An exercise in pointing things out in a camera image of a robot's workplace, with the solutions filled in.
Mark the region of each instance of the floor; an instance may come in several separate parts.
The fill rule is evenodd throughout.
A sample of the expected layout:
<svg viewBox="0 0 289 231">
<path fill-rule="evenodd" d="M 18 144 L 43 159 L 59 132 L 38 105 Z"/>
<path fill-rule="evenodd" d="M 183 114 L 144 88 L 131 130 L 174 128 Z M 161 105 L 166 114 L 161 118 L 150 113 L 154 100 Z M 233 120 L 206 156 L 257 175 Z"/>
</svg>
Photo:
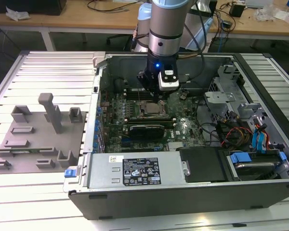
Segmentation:
<svg viewBox="0 0 289 231">
<path fill-rule="evenodd" d="M 39 32 L 9 31 L 8 36 L 22 49 L 30 51 L 45 51 L 44 42 Z M 115 38 L 110 45 L 106 45 L 108 34 L 87 34 L 88 42 L 82 43 L 81 34 L 78 33 L 52 33 L 58 51 L 122 51 L 128 37 Z M 13 64 L 19 51 L 0 33 L 0 83 Z M 289 41 L 276 41 L 275 47 L 271 47 L 274 41 L 259 40 L 255 48 L 251 48 L 250 39 L 229 39 L 222 46 L 221 52 L 239 53 L 269 53 L 284 68 L 289 70 Z M 219 42 L 213 44 L 209 52 L 217 52 Z"/>
</svg>

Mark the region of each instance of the blue latch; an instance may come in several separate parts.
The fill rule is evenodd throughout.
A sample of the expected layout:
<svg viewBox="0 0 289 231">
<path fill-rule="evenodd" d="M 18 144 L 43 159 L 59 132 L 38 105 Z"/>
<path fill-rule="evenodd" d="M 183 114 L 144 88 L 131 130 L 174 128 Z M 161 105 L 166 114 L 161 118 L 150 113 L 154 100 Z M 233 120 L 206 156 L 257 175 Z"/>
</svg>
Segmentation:
<svg viewBox="0 0 289 231">
<path fill-rule="evenodd" d="M 279 152 L 279 156 L 283 162 L 287 160 L 286 154 L 284 152 Z"/>
<path fill-rule="evenodd" d="M 232 155 L 230 155 L 230 159 L 233 164 L 242 162 L 251 162 L 251 158 L 248 153 L 233 153 Z"/>
<path fill-rule="evenodd" d="M 260 151 L 261 153 L 265 153 L 265 150 L 262 149 L 262 142 L 264 140 L 264 134 L 261 132 L 259 134 L 259 139 L 257 143 L 257 150 Z"/>
<path fill-rule="evenodd" d="M 67 169 L 64 171 L 64 177 L 65 178 L 72 178 L 72 177 L 76 177 L 76 169 Z"/>
<path fill-rule="evenodd" d="M 257 136 L 258 136 L 258 131 L 257 131 L 257 129 L 255 129 L 255 130 L 254 130 L 254 134 L 253 134 L 253 136 L 252 136 L 252 142 L 251 142 L 253 148 L 256 148 L 256 145 L 257 145 Z"/>
</svg>

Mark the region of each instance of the wooden tabletop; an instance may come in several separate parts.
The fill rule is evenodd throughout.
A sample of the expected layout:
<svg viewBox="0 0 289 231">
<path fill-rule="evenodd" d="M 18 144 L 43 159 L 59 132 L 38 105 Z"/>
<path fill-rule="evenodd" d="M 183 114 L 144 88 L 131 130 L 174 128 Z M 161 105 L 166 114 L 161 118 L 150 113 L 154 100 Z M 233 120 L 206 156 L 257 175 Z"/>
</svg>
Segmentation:
<svg viewBox="0 0 289 231">
<path fill-rule="evenodd" d="M 230 0 L 218 0 L 220 5 Z M 281 10 L 288 10 L 288 0 L 275 0 L 275 5 Z M 134 29 L 137 25 L 137 15 L 140 4 L 136 3 L 127 7 L 122 13 L 100 13 L 87 8 L 89 0 L 67 0 L 66 6 L 60 16 L 31 14 L 31 19 L 16 22 L 5 14 L 0 14 L 0 25 L 5 26 L 53 26 L 53 27 L 79 27 L 79 28 L 107 28 L 107 29 Z M 96 3 L 100 10 L 112 9 L 126 3 L 103 0 Z M 230 7 L 223 10 L 229 13 Z M 246 9 L 240 18 L 236 19 L 236 27 L 232 33 L 253 35 L 283 35 L 289 36 L 289 24 L 276 19 L 275 21 L 257 22 L 253 15 L 254 9 Z M 224 20 L 232 21 L 226 14 L 221 13 Z M 210 32 L 216 32 L 217 18 Z"/>
<path fill-rule="evenodd" d="M 217 9 L 229 0 L 218 0 Z M 275 0 L 274 4 L 277 8 L 288 11 L 289 7 L 286 6 L 288 0 Z M 230 7 L 226 7 L 223 11 L 229 13 Z M 253 34 L 253 35 L 280 35 L 289 36 L 289 24 L 280 19 L 275 19 L 274 21 L 257 22 L 254 18 L 255 9 L 246 9 L 242 13 L 240 18 L 235 18 L 236 27 L 231 33 L 235 34 Z M 226 14 L 221 13 L 222 19 L 233 20 L 229 18 Z M 210 28 L 210 32 L 216 32 L 217 30 L 217 18 L 214 17 L 214 24 Z"/>
</svg>

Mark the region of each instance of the gray 3d-printed part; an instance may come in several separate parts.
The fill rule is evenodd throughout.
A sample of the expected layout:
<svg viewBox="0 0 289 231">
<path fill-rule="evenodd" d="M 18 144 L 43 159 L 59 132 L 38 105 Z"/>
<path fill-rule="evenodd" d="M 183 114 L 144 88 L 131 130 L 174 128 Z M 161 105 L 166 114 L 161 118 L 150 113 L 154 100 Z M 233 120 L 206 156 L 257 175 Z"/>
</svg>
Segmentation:
<svg viewBox="0 0 289 231">
<path fill-rule="evenodd" d="M 13 157 L 11 148 L 0 148 L 0 157 Z"/>
<path fill-rule="evenodd" d="M 53 128 L 57 134 L 61 133 L 62 125 L 61 125 L 61 117 L 59 107 L 55 107 L 53 105 L 53 94 L 51 93 L 41 93 L 39 95 L 39 104 L 43 105 L 47 117 L 53 125 Z"/>
<path fill-rule="evenodd" d="M 0 159 L 0 169 L 10 169 L 11 164 L 7 160 Z"/>
<path fill-rule="evenodd" d="M 11 133 L 13 135 L 16 134 L 28 134 L 28 133 L 33 133 L 34 128 L 33 127 L 17 127 L 17 128 L 12 128 Z"/>
<path fill-rule="evenodd" d="M 35 165 L 38 168 L 54 168 L 56 166 L 52 159 L 37 159 Z"/>
<path fill-rule="evenodd" d="M 29 146 L 29 141 L 18 140 L 18 141 L 5 141 L 4 147 L 6 148 L 26 148 Z"/>
<path fill-rule="evenodd" d="M 44 150 L 40 150 L 39 153 L 41 153 L 43 156 L 58 155 L 58 150 L 55 147 L 45 148 Z"/>
<path fill-rule="evenodd" d="M 54 110 L 56 111 L 56 113 L 57 113 L 57 114 L 60 116 L 60 118 L 61 118 L 61 112 L 60 112 L 60 108 L 59 108 L 58 105 L 54 105 Z M 47 121 L 48 123 L 50 123 L 51 121 L 50 121 L 47 113 L 45 113 L 44 116 L 45 116 L 46 121 Z"/>
<path fill-rule="evenodd" d="M 27 106 L 15 106 L 11 115 L 14 118 L 16 123 L 27 123 L 26 115 L 30 115 L 31 112 L 29 111 Z"/>
<path fill-rule="evenodd" d="M 81 110 L 79 107 L 71 107 L 68 115 L 71 119 L 71 123 L 82 123 Z"/>
<path fill-rule="evenodd" d="M 61 167 L 69 167 L 76 164 L 76 158 L 73 156 L 72 151 L 68 152 L 67 157 L 63 155 L 63 152 L 60 150 L 58 154 L 57 161 Z"/>
<path fill-rule="evenodd" d="M 82 123 L 71 123 L 69 112 L 61 112 L 62 133 L 56 134 L 53 126 L 45 120 L 44 112 L 32 112 L 27 115 L 28 123 L 12 122 L 9 131 L 6 133 L 4 142 L 0 146 L 0 158 L 7 160 L 12 167 L 0 169 L 0 174 L 6 173 L 38 173 L 38 172 L 63 172 L 66 167 L 61 167 L 57 161 L 58 151 L 61 150 L 65 156 L 71 155 L 78 160 L 81 138 L 86 118 L 82 114 Z M 34 127 L 33 133 L 12 134 L 12 128 Z M 6 148 L 5 141 L 28 140 L 27 148 Z M 54 168 L 38 168 L 37 159 L 49 158 L 55 163 Z"/>
</svg>

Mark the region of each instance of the paper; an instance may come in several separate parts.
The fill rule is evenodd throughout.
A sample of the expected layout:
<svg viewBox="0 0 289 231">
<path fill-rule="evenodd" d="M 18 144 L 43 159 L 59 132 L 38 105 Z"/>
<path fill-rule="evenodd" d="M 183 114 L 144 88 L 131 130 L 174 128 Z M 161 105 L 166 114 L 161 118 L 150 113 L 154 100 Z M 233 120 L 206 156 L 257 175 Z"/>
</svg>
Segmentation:
<svg viewBox="0 0 289 231">
<path fill-rule="evenodd" d="M 286 17 L 289 16 L 289 12 L 286 12 L 286 11 L 277 11 L 277 13 L 274 15 L 274 18 L 278 18 L 278 19 L 281 19 L 281 20 L 285 20 Z"/>
<path fill-rule="evenodd" d="M 6 16 L 8 16 L 9 18 L 12 18 L 13 20 L 17 21 L 18 20 L 22 20 L 22 19 L 29 19 L 29 13 L 28 12 L 17 12 L 17 11 L 12 11 L 11 9 L 6 7 L 6 11 L 7 13 Z"/>
</svg>

